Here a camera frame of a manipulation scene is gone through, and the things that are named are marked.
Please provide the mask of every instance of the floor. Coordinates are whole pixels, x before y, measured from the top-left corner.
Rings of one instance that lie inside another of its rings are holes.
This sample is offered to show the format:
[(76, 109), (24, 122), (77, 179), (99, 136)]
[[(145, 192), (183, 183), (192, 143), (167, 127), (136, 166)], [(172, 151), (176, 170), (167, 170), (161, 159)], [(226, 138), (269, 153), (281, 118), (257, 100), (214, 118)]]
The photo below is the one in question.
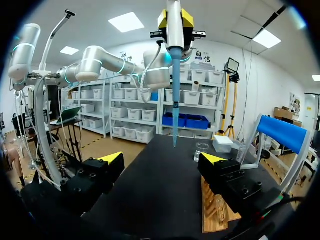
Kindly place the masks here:
[[(65, 129), (65, 134), (66, 138), (69, 139), (69, 133), (67, 129)], [(125, 167), (127, 168), (134, 160), (135, 158), (139, 155), (139, 153), (145, 148), (145, 144), (141, 143), (136, 143), (136, 142), (131, 142), (127, 140), (122, 140), (122, 139), (111, 139), (109, 136), (106, 138), (103, 138), (102, 135), (93, 133), (91, 131), (87, 130), (82, 130), (82, 134), (80, 134), (80, 128), (76, 127), (76, 136), (78, 140), (81, 140), (81, 153), (82, 153), (82, 158), (84, 160), (88, 158), (100, 158), (103, 156), (107, 156), (113, 153), (117, 152), (123, 152), (124, 154), (124, 164)], [(61, 141), (63, 137), (63, 131), (59, 131), (59, 143), (61, 146), (65, 146), (67, 149), (67, 145), (65, 141)], [(9, 148), (18, 148), (17, 143), (14, 142), (15, 134), (13, 132), (7, 134), (6, 137), (6, 147)], [(35, 144), (29, 143), (30, 150), (32, 154), (36, 151), (36, 146)], [(31, 170), (29, 168), (30, 164), (30, 158), (28, 157), (27, 151), (24, 151), (24, 156), (25, 158), (21, 158), (21, 165), (23, 169), (23, 175), (25, 178), (26, 183), (32, 181), (33, 176), (35, 171)], [(290, 154), (286, 156), (280, 156), (279, 158), (288, 166), (292, 163), (295, 155)], [(276, 161), (273, 159), (268, 159), (266, 161), (262, 160), (261, 164), (267, 169), (267, 171), (270, 173), (270, 175), (277, 181), (278, 184), (281, 183), (281, 179), (284, 178), (285, 176), (285, 171), (284, 169), (277, 164)], [(20, 190), (22, 188), (19, 177), (17, 175), (17, 172), (15, 170), (15, 167), (13, 166), (13, 170), (7, 173), (9, 179), (12, 182), (12, 185), (17, 189)], [(311, 182), (309, 182), (311, 172), (304, 167), (301, 176), (307, 176), (306, 181), (301, 184), (301, 179), (297, 181), (297, 184), (292, 188), (291, 191), (291, 196), (293, 195), (294, 197), (303, 197), (306, 195), (306, 193), (309, 190), (309, 187), (311, 185)], [(292, 206), (296, 208), (298, 205), (297, 203), (293, 203)]]

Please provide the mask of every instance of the blue chair backrest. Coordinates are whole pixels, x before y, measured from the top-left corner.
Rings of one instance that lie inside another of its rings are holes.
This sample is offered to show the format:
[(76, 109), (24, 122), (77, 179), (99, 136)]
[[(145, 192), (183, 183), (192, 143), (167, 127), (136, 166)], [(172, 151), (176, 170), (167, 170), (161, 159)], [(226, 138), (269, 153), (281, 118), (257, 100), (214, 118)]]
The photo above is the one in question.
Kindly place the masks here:
[(304, 128), (265, 115), (261, 116), (257, 131), (285, 145), (296, 154), (300, 153), (307, 134)]

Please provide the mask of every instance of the blue storage bin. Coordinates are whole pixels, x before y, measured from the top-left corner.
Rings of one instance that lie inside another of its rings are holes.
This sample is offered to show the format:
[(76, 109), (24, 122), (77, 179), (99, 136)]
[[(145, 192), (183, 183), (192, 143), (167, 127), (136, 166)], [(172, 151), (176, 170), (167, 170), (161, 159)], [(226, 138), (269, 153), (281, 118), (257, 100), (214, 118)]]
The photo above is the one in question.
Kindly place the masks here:
[(191, 129), (208, 129), (209, 121), (205, 116), (186, 115), (185, 126)]
[[(167, 112), (162, 117), (162, 124), (167, 126), (173, 126), (174, 125), (174, 117), (172, 112)], [(186, 126), (186, 115), (185, 114), (179, 114), (179, 122), (178, 127), (184, 127)]]
[(151, 101), (158, 101), (159, 93), (153, 92), (151, 93)]

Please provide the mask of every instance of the glass beaker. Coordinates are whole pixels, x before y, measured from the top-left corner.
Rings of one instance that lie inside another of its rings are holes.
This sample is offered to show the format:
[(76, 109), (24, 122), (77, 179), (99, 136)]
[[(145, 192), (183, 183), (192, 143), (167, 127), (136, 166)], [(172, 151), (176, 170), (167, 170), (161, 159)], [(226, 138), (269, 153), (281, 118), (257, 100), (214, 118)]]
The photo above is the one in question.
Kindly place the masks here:
[(196, 163), (198, 163), (199, 162), (200, 153), (206, 153), (208, 151), (208, 149), (209, 149), (209, 145), (206, 144), (206, 143), (198, 142), (195, 146), (196, 146), (196, 150), (195, 150), (195, 153), (194, 153), (193, 160)]

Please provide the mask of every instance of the white shelving unit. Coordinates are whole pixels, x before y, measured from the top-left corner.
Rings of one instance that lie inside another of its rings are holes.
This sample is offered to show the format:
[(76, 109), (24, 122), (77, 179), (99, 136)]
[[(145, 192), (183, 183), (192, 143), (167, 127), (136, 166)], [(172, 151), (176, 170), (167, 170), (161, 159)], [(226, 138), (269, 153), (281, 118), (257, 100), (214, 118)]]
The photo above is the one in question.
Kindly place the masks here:
[[(181, 88), (183, 90), (190, 91), (192, 88), (193, 81), (181, 81)], [(202, 89), (210, 89), (210, 88), (217, 88), (217, 99), (215, 106), (206, 106), (206, 105), (192, 105), (192, 104), (185, 104), (184, 102), (179, 103), (179, 112), (181, 114), (189, 114), (189, 115), (202, 115), (205, 116), (209, 122), (211, 123), (211, 128), (208, 129), (199, 129), (199, 128), (189, 128), (189, 127), (178, 127), (179, 130), (188, 130), (193, 132), (207, 132), (210, 134), (208, 138), (211, 138), (212, 134), (216, 133), (220, 130), (221, 125), (221, 116), (223, 112), (223, 105), (225, 99), (225, 89), (226, 89), (226, 76), (223, 75), (222, 84), (216, 84), (212, 82), (201, 82), (199, 81), (200, 88)], [(163, 115), (166, 112), (172, 113), (171, 106), (173, 106), (173, 102), (165, 101), (165, 89), (160, 90), (160, 116), (161, 120), (159, 121), (159, 134), (164, 134), (164, 129), (172, 129), (173, 126), (163, 125)]]
[(92, 103), (95, 106), (95, 110), (94, 112), (90, 112), (90, 113), (83, 113), (82, 110), (79, 112), (78, 116), (81, 119), (84, 118), (97, 118), (97, 119), (102, 119), (102, 127), (100, 128), (91, 128), (91, 127), (87, 127), (83, 125), (83, 122), (76, 123), (75, 125), (97, 133), (97, 134), (101, 134), (103, 135), (103, 137), (105, 138), (107, 136), (107, 134), (110, 132), (110, 128), (109, 128), (109, 117), (110, 117), (110, 112), (109, 112), (109, 90), (108, 90), (108, 86), (109, 86), (109, 79), (99, 79), (97, 81), (94, 82), (89, 82), (89, 83), (80, 83), (79, 86), (75, 87), (78, 88), (78, 92), (79, 92), (79, 96), (81, 96), (81, 91), (82, 90), (88, 90), (88, 88), (90, 89), (101, 89), (102, 90), (102, 98), (101, 99), (96, 99), (96, 98), (76, 98), (76, 99), (70, 99), (67, 98), (65, 100), (64, 106), (70, 105), (70, 103), (75, 103), (76, 105), (73, 105), (75, 107), (81, 107), (82, 103)]
[(129, 119), (128, 117), (124, 117), (124, 118), (115, 118), (115, 117), (110, 117), (110, 136), (111, 138), (118, 138), (118, 139), (124, 139), (124, 140), (128, 140), (128, 141), (133, 141), (133, 142), (137, 142), (137, 143), (143, 143), (143, 144), (147, 144), (147, 142), (143, 142), (143, 141), (139, 141), (137, 139), (131, 139), (128, 137), (120, 137), (120, 136), (116, 136), (113, 134), (113, 130), (112, 127), (114, 126), (114, 124), (116, 122), (123, 122), (123, 123), (132, 123), (132, 124), (139, 124), (142, 126), (154, 126), (155, 127), (155, 134), (159, 133), (159, 124), (160, 124), (160, 119), (162, 116), (160, 116), (159, 112), (160, 112), (160, 90), (158, 91), (158, 101), (149, 101), (148, 103), (143, 102), (142, 100), (131, 100), (131, 99), (115, 99), (114, 98), (114, 93), (113, 93), (113, 88), (115, 86), (115, 84), (129, 84), (131, 82), (130, 79), (111, 79), (110, 80), (110, 107), (114, 107), (114, 105), (126, 105), (126, 106), (133, 106), (132, 108), (138, 108), (138, 109), (143, 109), (146, 107), (154, 107), (156, 108), (156, 120), (155, 121), (143, 121), (143, 120), (132, 120)]

